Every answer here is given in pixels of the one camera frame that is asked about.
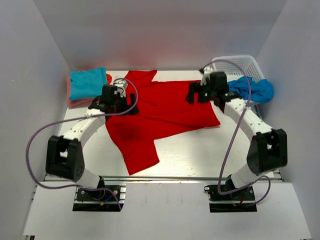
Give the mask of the red t shirt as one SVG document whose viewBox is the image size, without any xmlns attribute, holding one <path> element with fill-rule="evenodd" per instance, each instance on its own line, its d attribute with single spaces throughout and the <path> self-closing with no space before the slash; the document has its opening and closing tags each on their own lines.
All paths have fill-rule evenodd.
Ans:
<svg viewBox="0 0 320 240">
<path fill-rule="evenodd" d="M 187 131 L 220 125 L 212 105 L 188 104 L 190 81 L 155 81 L 156 70 L 130 70 L 133 84 L 127 93 L 138 93 L 138 114 L 111 117 L 105 124 L 130 175 L 159 163 L 154 141 Z"/>
</svg>

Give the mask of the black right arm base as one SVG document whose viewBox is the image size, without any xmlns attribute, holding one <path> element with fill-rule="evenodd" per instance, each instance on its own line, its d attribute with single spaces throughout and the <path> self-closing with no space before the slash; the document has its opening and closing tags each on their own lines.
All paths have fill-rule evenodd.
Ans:
<svg viewBox="0 0 320 240">
<path fill-rule="evenodd" d="M 208 194 L 210 213 L 253 213 L 257 212 L 256 197 L 253 187 L 222 195 L 218 193 L 218 185 L 204 186 Z"/>
</svg>

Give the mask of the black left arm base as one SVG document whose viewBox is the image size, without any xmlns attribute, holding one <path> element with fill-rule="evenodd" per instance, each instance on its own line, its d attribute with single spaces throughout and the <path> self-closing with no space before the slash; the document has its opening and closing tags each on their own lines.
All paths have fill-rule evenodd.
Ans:
<svg viewBox="0 0 320 240">
<path fill-rule="evenodd" d="M 105 181 L 99 187 L 109 190 L 88 191 L 77 188 L 75 192 L 73 212 L 120 212 L 126 198 L 126 184 L 119 181 Z"/>
</svg>

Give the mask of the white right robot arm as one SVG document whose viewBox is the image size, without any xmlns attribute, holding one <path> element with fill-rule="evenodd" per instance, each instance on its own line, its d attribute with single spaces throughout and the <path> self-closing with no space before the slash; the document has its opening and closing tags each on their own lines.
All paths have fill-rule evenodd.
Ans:
<svg viewBox="0 0 320 240">
<path fill-rule="evenodd" d="M 288 164 L 287 133 L 266 124 L 251 110 L 248 100 L 231 91 L 223 71 L 202 69 L 200 72 L 202 78 L 190 83 L 186 101 L 193 104 L 195 95 L 198 95 L 200 103 L 212 101 L 250 141 L 246 164 L 231 174 L 225 182 L 225 190 L 219 191 L 221 195 L 236 200 L 243 195 L 244 188 Z"/>
</svg>

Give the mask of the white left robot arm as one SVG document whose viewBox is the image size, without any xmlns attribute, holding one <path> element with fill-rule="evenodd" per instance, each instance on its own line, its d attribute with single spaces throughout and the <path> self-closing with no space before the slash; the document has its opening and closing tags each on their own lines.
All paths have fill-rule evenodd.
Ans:
<svg viewBox="0 0 320 240">
<path fill-rule="evenodd" d="M 71 180 L 88 188 L 88 193 L 99 200 L 105 196 L 106 187 L 101 177 L 85 167 L 83 147 L 93 134 L 113 116 L 135 115 L 138 94 L 126 93 L 131 82 L 117 78 L 112 84 L 105 84 L 101 94 L 93 99 L 84 117 L 60 136 L 51 136 L 47 144 L 45 171 L 49 175 Z"/>
</svg>

